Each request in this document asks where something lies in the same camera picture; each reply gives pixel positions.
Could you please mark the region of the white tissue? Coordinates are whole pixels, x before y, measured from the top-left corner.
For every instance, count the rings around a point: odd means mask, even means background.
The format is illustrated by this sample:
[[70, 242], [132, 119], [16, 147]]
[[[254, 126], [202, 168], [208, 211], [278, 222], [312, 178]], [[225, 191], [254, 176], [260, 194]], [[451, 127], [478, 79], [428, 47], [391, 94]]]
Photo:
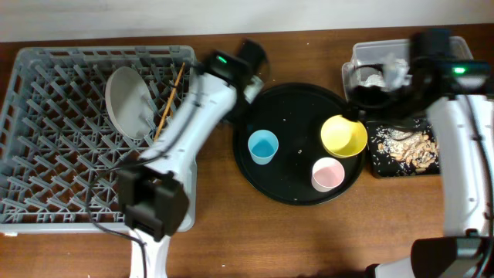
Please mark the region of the white tissue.
[[399, 59], [395, 54], [388, 54], [382, 59], [383, 69], [374, 71], [360, 84], [365, 87], [378, 86], [384, 91], [391, 92], [411, 83], [408, 61]]

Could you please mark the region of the blue cup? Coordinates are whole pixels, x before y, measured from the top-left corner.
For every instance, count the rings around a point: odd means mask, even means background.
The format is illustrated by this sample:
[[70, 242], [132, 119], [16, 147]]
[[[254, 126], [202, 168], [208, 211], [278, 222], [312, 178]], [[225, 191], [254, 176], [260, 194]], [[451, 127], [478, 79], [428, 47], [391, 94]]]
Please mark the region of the blue cup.
[[252, 160], [256, 164], [268, 164], [273, 159], [278, 149], [278, 138], [271, 131], [255, 131], [248, 139], [248, 150]]

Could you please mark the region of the yellow bowl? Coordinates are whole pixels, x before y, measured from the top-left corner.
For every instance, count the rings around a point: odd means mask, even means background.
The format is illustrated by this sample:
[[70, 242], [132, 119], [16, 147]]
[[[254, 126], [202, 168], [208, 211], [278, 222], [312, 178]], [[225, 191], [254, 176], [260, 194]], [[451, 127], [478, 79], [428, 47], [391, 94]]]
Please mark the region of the yellow bowl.
[[320, 129], [325, 150], [336, 158], [358, 155], [367, 146], [367, 130], [360, 121], [351, 121], [342, 115], [327, 119]]

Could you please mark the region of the peanut shells and rice waste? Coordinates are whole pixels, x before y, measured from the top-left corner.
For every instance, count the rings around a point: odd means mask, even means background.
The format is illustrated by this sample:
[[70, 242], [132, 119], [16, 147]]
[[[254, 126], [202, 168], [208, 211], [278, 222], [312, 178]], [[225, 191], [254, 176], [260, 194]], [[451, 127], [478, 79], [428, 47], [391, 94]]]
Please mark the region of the peanut shells and rice waste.
[[374, 138], [377, 153], [382, 154], [376, 166], [391, 166], [393, 176], [424, 174], [438, 166], [439, 146], [425, 131], [403, 132], [383, 128]]

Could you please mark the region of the wooden chopstick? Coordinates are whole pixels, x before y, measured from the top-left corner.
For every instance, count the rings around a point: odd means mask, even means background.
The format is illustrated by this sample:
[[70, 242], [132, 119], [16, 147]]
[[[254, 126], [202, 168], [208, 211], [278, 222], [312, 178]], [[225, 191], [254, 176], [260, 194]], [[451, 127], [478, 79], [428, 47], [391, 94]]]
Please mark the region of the wooden chopstick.
[[165, 110], [164, 110], [164, 115], [163, 115], [163, 118], [164, 119], [166, 118], [166, 116], [168, 115], [169, 110], [171, 109], [171, 104], [174, 102], [174, 97], [175, 97], [175, 94], [177, 92], [177, 88], [178, 88], [179, 83], [180, 83], [180, 77], [178, 76], [178, 78], [174, 82], [174, 85], [173, 85], [171, 94], [170, 94], [170, 96], [168, 98], [168, 101], [167, 101], [167, 104], [166, 104], [166, 107], [165, 107]]
[[174, 81], [174, 85], [172, 87], [170, 96], [168, 97], [164, 112], [163, 112], [162, 117], [161, 117], [161, 121], [157, 126], [157, 131], [156, 131], [156, 134], [154, 135], [154, 141], [157, 141], [158, 138], [160, 137], [160, 134], [161, 134], [161, 131], [164, 127], [164, 123], [165, 123], [165, 120], [167, 118], [168, 112], [171, 109], [171, 104], [174, 102], [174, 97], [175, 97], [175, 94], [177, 93], [178, 85], [179, 85], [180, 80], [182, 78], [182, 75], [184, 73], [184, 68], [185, 68], [185, 63], [182, 63], [181, 68], [178, 72], [177, 78]]

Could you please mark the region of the pink cup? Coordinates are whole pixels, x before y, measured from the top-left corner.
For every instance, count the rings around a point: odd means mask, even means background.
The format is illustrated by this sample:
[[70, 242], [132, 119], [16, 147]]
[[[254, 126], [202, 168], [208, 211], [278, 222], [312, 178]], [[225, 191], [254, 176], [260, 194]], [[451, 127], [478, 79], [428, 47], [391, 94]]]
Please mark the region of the pink cup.
[[335, 158], [321, 158], [312, 167], [311, 185], [318, 192], [328, 192], [343, 183], [345, 170]]

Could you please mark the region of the grey round plate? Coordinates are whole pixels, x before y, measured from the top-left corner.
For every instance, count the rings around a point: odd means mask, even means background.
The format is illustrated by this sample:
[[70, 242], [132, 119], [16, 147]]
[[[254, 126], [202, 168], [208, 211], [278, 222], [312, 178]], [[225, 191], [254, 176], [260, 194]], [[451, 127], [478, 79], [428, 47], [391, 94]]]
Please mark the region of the grey round plate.
[[133, 140], [151, 132], [148, 120], [154, 119], [151, 94], [138, 72], [123, 66], [109, 77], [105, 103], [110, 121], [119, 133]]

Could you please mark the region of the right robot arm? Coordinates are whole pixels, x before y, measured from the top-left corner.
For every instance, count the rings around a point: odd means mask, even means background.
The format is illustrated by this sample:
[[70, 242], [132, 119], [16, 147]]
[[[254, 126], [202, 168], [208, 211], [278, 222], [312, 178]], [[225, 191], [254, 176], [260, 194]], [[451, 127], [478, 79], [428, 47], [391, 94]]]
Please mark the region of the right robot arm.
[[418, 239], [407, 258], [366, 268], [367, 277], [493, 275], [493, 75], [485, 61], [456, 58], [447, 29], [415, 33], [408, 71], [376, 63], [384, 86], [343, 80], [349, 120], [394, 128], [426, 116], [440, 147], [444, 234]]

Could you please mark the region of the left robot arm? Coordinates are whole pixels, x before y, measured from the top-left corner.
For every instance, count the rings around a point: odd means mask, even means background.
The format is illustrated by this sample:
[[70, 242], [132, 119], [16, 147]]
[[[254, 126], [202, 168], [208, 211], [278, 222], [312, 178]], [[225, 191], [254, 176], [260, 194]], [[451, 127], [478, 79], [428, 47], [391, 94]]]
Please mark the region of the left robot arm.
[[136, 161], [118, 172], [119, 209], [132, 239], [132, 277], [165, 277], [171, 237], [195, 222], [196, 155], [216, 124], [239, 117], [264, 83], [264, 50], [212, 52], [173, 120]]

